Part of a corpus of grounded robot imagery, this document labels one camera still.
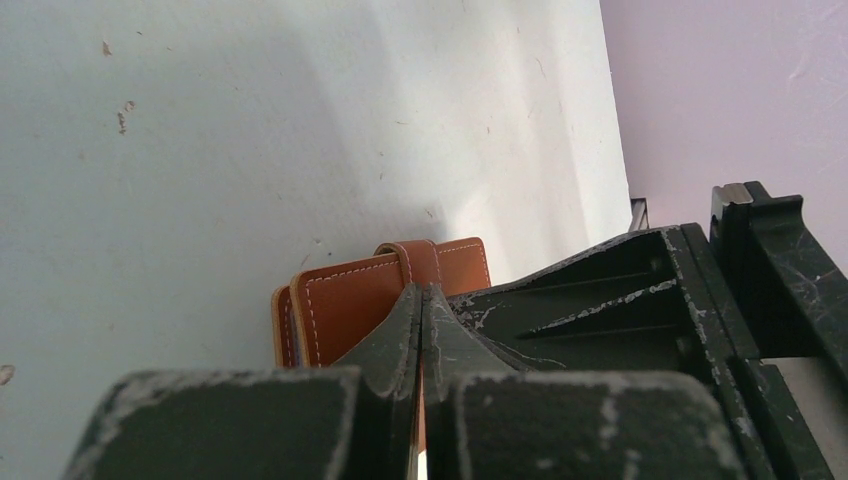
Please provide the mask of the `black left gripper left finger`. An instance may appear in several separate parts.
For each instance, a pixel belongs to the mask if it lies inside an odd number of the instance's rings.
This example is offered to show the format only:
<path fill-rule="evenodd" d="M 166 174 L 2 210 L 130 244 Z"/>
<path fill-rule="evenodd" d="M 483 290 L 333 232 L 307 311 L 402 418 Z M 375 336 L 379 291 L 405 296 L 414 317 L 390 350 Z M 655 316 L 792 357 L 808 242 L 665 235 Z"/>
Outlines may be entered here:
<path fill-rule="evenodd" d="M 412 479 L 422 290 L 331 367 L 148 370 L 96 407 L 67 479 Z"/>

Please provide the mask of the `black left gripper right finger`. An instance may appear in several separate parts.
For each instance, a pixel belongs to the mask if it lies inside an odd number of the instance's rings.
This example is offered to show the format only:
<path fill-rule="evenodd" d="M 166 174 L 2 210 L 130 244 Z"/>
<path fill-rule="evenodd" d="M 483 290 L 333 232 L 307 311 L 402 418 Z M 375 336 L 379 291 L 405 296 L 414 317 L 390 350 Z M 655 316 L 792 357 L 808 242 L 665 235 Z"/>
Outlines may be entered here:
<path fill-rule="evenodd" d="M 532 371 L 422 295 L 432 479 L 743 479 L 719 403 L 669 371 Z"/>

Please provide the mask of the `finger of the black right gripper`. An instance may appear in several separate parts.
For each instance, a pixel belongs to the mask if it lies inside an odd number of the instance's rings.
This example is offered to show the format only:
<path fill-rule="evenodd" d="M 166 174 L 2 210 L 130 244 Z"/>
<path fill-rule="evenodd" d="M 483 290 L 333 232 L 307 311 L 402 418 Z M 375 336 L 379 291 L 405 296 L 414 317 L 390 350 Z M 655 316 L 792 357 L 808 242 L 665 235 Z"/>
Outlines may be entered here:
<path fill-rule="evenodd" d="M 689 375 L 719 403 L 743 479 L 815 475 L 812 434 L 778 368 L 761 357 L 696 225 L 626 234 L 449 304 L 522 370 Z"/>
<path fill-rule="evenodd" d="M 712 191 L 710 245 L 763 358 L 822 360 L 847 381 L 847 278 L 804 223 L 800 195 L 758 181 Z"/>

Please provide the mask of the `brown leather card holder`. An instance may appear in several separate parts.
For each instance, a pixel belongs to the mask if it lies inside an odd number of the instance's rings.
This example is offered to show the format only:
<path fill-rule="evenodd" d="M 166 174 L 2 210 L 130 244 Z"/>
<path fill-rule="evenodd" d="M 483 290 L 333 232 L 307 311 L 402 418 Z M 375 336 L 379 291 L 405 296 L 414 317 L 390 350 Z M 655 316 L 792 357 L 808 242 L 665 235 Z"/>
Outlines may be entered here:
<path fill-rule="evenodd" d="M 386 242 L 367 258 L 298 273 L 271 297 L 276 365 L 335 363 L 382 323 L 409 284 L 436 284 L 447 296 L 490 287 L 483 241 Z"/>

